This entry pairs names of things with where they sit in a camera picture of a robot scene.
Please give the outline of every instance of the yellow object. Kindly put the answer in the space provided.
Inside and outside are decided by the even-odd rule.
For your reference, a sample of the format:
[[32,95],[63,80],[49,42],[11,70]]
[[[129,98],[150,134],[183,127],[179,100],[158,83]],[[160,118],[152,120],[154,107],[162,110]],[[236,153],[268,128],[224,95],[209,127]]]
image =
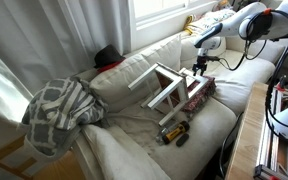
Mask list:
[[172,132],[164,135],[162,137],[165,144],[170,143],[175,137],[177,137],[181,133],[185,133],[190,129],[190,125],[186,121],[182,121],[178,124],[177,128],[174,129]]

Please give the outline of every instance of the gray plaid blanket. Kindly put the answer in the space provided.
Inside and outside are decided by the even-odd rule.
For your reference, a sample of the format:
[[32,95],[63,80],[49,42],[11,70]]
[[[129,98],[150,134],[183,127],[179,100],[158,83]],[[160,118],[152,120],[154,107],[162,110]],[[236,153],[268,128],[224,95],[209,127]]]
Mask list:
[[26,133],[25,146],[42,161],[60,158],[71,147],[83,124],[104,118],[108,105],[76,77],[46,83],[29,103],[20,128]]

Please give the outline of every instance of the wooden table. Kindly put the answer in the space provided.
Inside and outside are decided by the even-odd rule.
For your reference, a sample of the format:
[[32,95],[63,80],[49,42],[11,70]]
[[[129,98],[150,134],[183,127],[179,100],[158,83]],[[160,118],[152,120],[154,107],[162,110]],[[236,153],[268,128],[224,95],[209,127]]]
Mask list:
[[267,85],[254,83],[226,173],[227,180],[253,179],[264,125]]

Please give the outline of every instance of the white wall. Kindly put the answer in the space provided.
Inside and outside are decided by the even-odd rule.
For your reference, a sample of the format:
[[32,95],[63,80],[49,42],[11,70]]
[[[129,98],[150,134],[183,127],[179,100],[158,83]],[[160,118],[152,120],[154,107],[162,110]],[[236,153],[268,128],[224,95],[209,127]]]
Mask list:
[[140,49],[144,46],[157,42],[170,35],[183,30],[186,18],[191,14],[204,14],[211,11],[218,1],[200,0],[201,5],[161,18],[157,21],[134,27],[132,37],[132,50]]

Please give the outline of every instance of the cable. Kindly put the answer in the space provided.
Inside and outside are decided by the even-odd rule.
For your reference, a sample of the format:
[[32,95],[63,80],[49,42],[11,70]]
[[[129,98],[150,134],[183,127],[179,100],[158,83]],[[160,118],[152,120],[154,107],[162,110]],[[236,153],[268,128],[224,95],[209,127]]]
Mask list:
[[[279,13],[283,16],[285,16],[286,18],[288,18],[288,14],[283,12],[283,11],[279,11],[279,10],[271,10],[271,12],[274,12],[274,13]],[[280,122],[279,120],[277,120],[275,117],[274,117],[274,114],[272,113],[272,109],[271,109],[271,98],[272,98],[272,92],[273,92],[273,88],[274,88],[274,82],[276,81],[277,79],[277,75],[286,59],[286,57],[288,56],[288,46],[287,48],[284,50],[283,54],[281,55],[277,65],[276,65],[276,69],[273,73],[273,76],[272,76],[272,79],[271,79],[271,82],[269,83],[269,86],[268,86],[268,89],[267,89],[267,93],[266,93],[266,99],[265,99],[265,109],[266,109],[266,113],[265,113],[265,116],[266,116],[266,123],[268,124],[268,127],[270,128],[270,130],[275,134],[277,135],[278,137],[283,137],[284,139],[288,140],[288,138],[284,137],[282,134],[277,134],[272,125],[270,124],[270,121],[269,121],[269,114],[271,115],[271,117],[279,124],[285,126],[285,127],[288,127],[288,125]]]
[[222,144],[221,153],[220,153],[220,159],[219,159],[219,166],[220,166],[220,171],[221,171],[221,175],[222,175],[223,178],[225,177],[225,173],[224,173],[224,171],[223,171],[222,159],[223,159],[223,154],[224,154],[224,149],[225,149],[226,141],[228,140],[228,138],[231,136],[231,134],[233,133],[233,131],[235,130],[235,128],[236,128],[237,125],[239,124],[240,119],[241,119],[240,117],[241,117],[241,115],[242,115],[243,113],[244,113],[244,112],[240,113],[240,114],[237,116],[237,120],[236,120],[236,122],[235,122],[234,127],[231,129],[231,131],[230,131],[230,133],[228,134],[228,136],[226,136],[226,138],[224,139],[223,144]]
[[230,65],[228,64],[228,62],[227,62],[227,60],[226,60],[225,58],[220,58],[219,60],[224,60],[227,66],[225,66],[221,61],[218,61],[218,62],[219,62],[220,64],[222,64],[222,66],[224,66],[226,69],[228,69],[228,70],[230,70],[230,71],[235,71],[237,68],[240,67],[240,65],[241,65],[242,62],[243,62],[243,59],[244,59],[244,54],[243,54],[243,56],[241,57],[241,60],[240,60],[240,61],[238,62],[238,64],[236,65],[236,67],[233,68],[233,69],[230,67]]
[[265,45],[266,45],[266,42],[267,42],[267,40],[264,41],[264,44],[263,44],[261,50],[260,50],[254,57],[249,58],[249,57],[247,57],[247,54],[245,54],[245,58],[246,58],[247,60],[253,60],[253,59],[257,58],[257,57],[261,54],[261,52],[263,51],[263,49],[264,49],[264,47],[265,47]]
[[235,4],[235,0],[233,0],[233,2],[232,2],[232,5],[231,5],[231,6],[234,6],[234,4]]

